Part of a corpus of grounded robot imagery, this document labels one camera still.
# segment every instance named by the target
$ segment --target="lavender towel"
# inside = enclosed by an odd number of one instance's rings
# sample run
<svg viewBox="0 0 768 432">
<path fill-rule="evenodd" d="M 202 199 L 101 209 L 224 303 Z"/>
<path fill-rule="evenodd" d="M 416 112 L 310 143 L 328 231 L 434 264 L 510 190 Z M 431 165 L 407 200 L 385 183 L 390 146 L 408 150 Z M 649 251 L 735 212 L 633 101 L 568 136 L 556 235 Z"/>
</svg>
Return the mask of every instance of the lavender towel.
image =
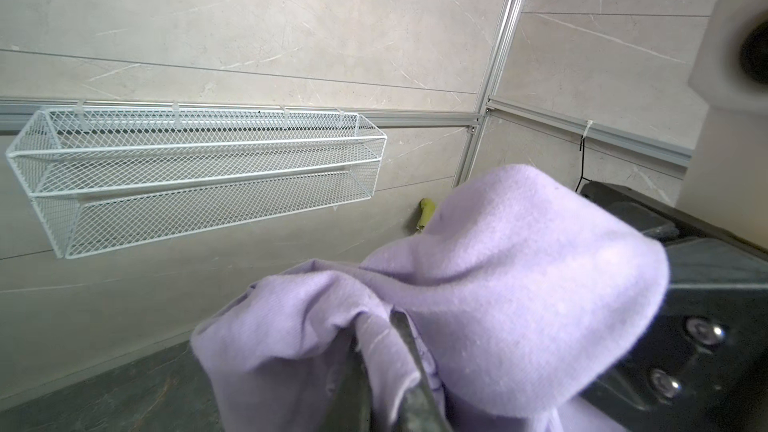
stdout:
<svg viewBox="0 0 768 432">
<path fill-rule="evenodd" d="M 228 432 L 310 431 L 352 327 L 376 415 L 391 423 L 418 380 L 389 325 L 394 305 L 456 430 L 573 430 L 557 407 L 631 348 L 668 274 L 661 244 L 535 168 L 507 166 L 456 188 L 423 234 L 360 266 L 315 260 L 252 284 L 192 346 Z"/>
</svg>

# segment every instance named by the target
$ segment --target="wire mesh basket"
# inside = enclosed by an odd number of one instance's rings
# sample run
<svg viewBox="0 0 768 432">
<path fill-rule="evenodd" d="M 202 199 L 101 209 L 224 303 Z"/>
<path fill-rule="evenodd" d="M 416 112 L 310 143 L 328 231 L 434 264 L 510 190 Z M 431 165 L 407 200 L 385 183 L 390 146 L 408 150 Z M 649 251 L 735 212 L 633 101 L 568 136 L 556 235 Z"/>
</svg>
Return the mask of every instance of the wire mesh basket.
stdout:
<svg viewBox="0 0 768 432">
<path fill-rule="evenodd" d="M 37 111 L 6 151 L 57 256 L 373 196 L 386 136 L 352 112 Z"/>
</svg>

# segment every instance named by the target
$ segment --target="vertical aluminum profile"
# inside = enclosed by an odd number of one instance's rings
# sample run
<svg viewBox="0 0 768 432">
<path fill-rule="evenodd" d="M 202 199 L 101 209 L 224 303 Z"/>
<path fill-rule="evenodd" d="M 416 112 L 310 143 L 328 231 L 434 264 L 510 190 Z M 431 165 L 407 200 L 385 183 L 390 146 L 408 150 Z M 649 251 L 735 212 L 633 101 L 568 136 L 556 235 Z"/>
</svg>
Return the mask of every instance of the vertical aluminum profile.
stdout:
<svg viewBox="0 0 768 432">
<path fill-rule="evenodd" d="M 485 69 L 485 76 L 475 101 L 475 111 L 480 114 L 480 120 L 473 134 L 467 139 L 458 170 L 454 178 L 454 187 L 465 182 L 475 165 L 475 158 L 480 147 L 485 120 L 488 118 L 488 98 L 495 95 L 498 84 L 504 73 L 504 64 L 512 44 L 514 31 L 517 28 L 524 0 L 504 0 L 504 9 L 498 20 L 496 41 L 491 49 L 491 56 Z"/>
</svg>

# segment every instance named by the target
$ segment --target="white plastic part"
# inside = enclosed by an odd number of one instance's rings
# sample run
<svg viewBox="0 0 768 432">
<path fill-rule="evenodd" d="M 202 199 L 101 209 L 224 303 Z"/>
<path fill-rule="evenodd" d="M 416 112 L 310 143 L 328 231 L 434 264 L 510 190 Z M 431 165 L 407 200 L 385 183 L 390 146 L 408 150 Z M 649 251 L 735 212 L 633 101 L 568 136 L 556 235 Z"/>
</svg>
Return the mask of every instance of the white plastic part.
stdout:
<svg viewBox="0 0 768 432">
<path fill-rule="evenodd" d="M 370 198 L 385 144 L 351 112 L 79 105 L 37 111 L 6 156 L 75 258 Z"/>
<path fill-rule="evenodd" d="M 689 84 L 709 103 L 677 208 L 768 248 L 768 85 L 739 64 L 768 0 L 718 0 Z"/>
<path fill-rule="evenodd" d="M 594 123 L 594 120 L 587 120 L 587 126 L 584 128 L 584 133 L 581 134 L 582 140 L 587 138 L 587 134 L 589 133 L 589 128 L 592 127 L 593 123 Z"/>
</svg>

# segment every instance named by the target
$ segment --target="screw head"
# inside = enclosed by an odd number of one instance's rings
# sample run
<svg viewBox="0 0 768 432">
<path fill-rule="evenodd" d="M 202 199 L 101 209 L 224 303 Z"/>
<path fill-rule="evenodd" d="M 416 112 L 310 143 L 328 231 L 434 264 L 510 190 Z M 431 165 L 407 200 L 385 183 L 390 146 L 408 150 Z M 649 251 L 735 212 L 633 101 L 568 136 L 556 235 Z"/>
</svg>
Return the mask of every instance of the screw head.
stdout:
<svg viewBox="0 0 768 432">
<path fill-rule="evenodd" d="M 704 318 L 691 317 L 685 322 L 685 330 L 702 345 L 718 345 L 725 340 L 725 330 Z"/>
<path fill-rule="evenodd" d="M 650 386 L 668 399 L 676 398 L 683 391 L 683 385 L 661 369 L 650 370 Z"/>
</svg>

